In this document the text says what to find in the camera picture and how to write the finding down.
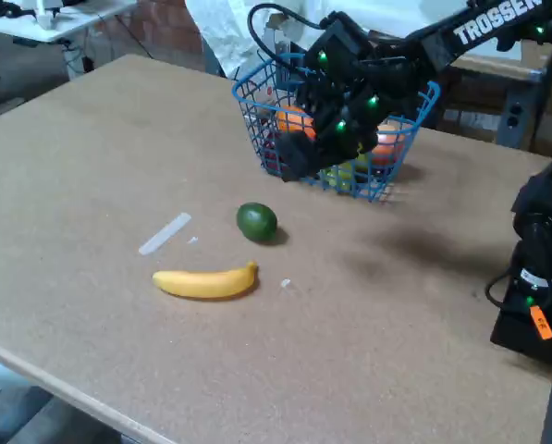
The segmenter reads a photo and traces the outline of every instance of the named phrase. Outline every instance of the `cable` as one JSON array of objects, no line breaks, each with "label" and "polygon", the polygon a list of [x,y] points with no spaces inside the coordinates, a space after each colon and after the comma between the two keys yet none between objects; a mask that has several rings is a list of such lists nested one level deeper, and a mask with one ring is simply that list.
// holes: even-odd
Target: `cable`
[{"label": "cable", "polygon": [[[99,21],[101,21],[101,23],[103,24],[103,26],[105,28],[105,34],[107,36],[107,41],[109,43],[109,60],[115,60],[115,58],[116,58],[116,48],[113,46],[113,40],[111,39],[111,32],[109,32],[109,28],[107,27],[107,22],[101,16],[101,14],[99,14],[95,9],[88,8],[87,12],[91,12],[92,14],[95,14],[99,18]],[[69,15],[69,16],[73,16],[73,15],[77,16],[77,15],[83,15],[84,13],[83,12],[72,12],[72,11],[61,10],[59,12],[59,14],[65,14],[65,15]]]},{"label": "cable", "polygon": [[116,20],[117,20],[117,22],[118,22],[121,26],[124,27],[124,29],[125,29],[126,32],[129,34],[129,36],[134,40],[134,42],[136,42],[136,43],[138,44],[138,46],[139,46],[140,48],[142,48],[142,51],[144,51],[148,57],[150,57],[152,60],[154,60],[153,55],[150,54],[150,52],[149,52],[149,51],[146,49],[146,47],[141,43],[141,41],[138,40],[138,39],[136,38],[136,36],[133,34],[133,32],[129,29],[128,25],[126,25],[123,21],[121,21],[121,20],[119,19],[118,16],[116,16]]},{"label": "cable", "polygon": [[[539,304],[539,307],[544,310],[552,304],[552,248],[551,248],[551,244],[549,243],[549,238],[543,229],[540,229],[538,231],[533,231],[533,233],[534,234],[541,233],[542,239],[541,239],[540,245],[545,249],[546,258],[547,258],[547,264],[544,264],[545,268],[543,270],[540,270],[540,273],[544,274],[545,280],[546,280],[546,299],[542,304]],[[493,286],[496,285],[500,280],[510,276],[512,271],[513,270],[510,265],[504,273],[490,280],[485,286],[485,297],[487,298],[487,300],[489,300],[500,310],[503,310],[505,312],[510,312],[510,313],[527,314],[525,310],[514,309],[510,306],[507,306],[502,301],[498,301],[491,294],[491,289],[493,288]]]},{"label": "cable", "polygon": [[263,49],[264,52],[268,56],[270,56],[272,59],[274,59],[279,65],[281,65],[284,68],[287,68],[290,72],[296,72],[305,81],[309,81],[308,76],[303,71],[301,71],[300,69],[293,66],[292,64],[290,64],[289,62],[284,60],[282,57],[280,57],[279,55],[274,53],[271,49],[269,49],[267,47],[267,45],[257,35],[257,32],[255,32],[255,29],[253,27],[253,16],[255,15],[255,13],[257,11],[259,11],[261,9],[275,9],[276,11],[280,11],[280,12],[286,14],[287,16],[290,16],[290,17],[296,19],[300,23],[302,23],[302,24],[304,24],[304,25],[306,25],[310,28],[313,28],[313,29],[319,30],[319,31],[321,31],[322,28],[319,25],[317,25],[316,23],[312,23],[311,21],[307,20],[306,18],[304,18],[300,14],[297,14],[296,12],[288,9],[287,7],[280,6],[280,5],[274,5],[272,3],[260,3],[259,5],[255,5],[254,7],[251,8],[251,11],[249,11],[249,16],[247,17],[247,27],[249,28],[249,34],[251,35],[253,40],[257,43],[257,45],[261,49]]},{"label": "cable", "polygon": [[493,286],[496,285],[500,280],[507,278],[510,275],[511,271],[512,269],[509,266],[508,269],[504,271],[501,275],[494,277],[489,282],[487,282],[487,285],[485,285],[485,297],[497,308],[499,308],[500,310],[503,310],[504,312],[520,313],[521,310],[514,310],[513,308],[508,307],[502,301],[498,301],[496,298],[494,298],[491,295],[491,289],[493,288]]}]

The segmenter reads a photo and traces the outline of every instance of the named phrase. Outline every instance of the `lime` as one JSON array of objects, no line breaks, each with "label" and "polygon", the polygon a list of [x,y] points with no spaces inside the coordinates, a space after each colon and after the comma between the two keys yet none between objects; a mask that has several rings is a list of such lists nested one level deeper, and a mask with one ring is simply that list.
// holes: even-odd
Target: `lime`
[{"label": "lime", "polygon": [[237,226],[250,241],[269,241],[277,231],[276,213],[262,203],[246,203],[237,212]]}]

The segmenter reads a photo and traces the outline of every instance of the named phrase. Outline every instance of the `white plastic strip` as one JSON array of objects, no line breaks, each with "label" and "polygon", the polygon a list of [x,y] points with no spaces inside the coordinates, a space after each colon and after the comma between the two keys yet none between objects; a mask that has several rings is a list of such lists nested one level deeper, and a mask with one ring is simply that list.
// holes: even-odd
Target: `white plastic strip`
[{"label": "white plastic strip", "polygon": [[191,216],[187,213],[181,213],[175,217],[171,222],[166,224],[163,229],[152,236],[146,243],[144,243],[138,252],[142,255],[150,254],[158,250],[166,241],[171,239],[180,229],[185,227],[191,220]]}]

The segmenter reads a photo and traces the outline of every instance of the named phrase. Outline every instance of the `yellow banana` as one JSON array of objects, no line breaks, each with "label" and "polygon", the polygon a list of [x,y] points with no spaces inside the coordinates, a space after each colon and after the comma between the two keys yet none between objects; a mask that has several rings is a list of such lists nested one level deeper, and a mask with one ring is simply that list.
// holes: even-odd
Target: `yellow banana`
[{"label": "yellow banana", "polygon": [[255,282],[257,264],[214,273],[190,271],[157,271],[153,282],[162,291],[195,299],[221,299],[235,296]]}]

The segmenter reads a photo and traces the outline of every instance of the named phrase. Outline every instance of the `yellow fruit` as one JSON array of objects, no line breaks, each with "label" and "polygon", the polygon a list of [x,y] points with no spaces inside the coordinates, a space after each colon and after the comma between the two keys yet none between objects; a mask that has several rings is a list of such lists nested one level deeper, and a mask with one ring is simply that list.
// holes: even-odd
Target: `yellow fruit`
[{"label": "yellow fruit", "polygon": [[190,271],[157,271],[153,282],[162,291],[194,299],[222,299],[236,296],[255,282],[257,264],[214,273]]}]

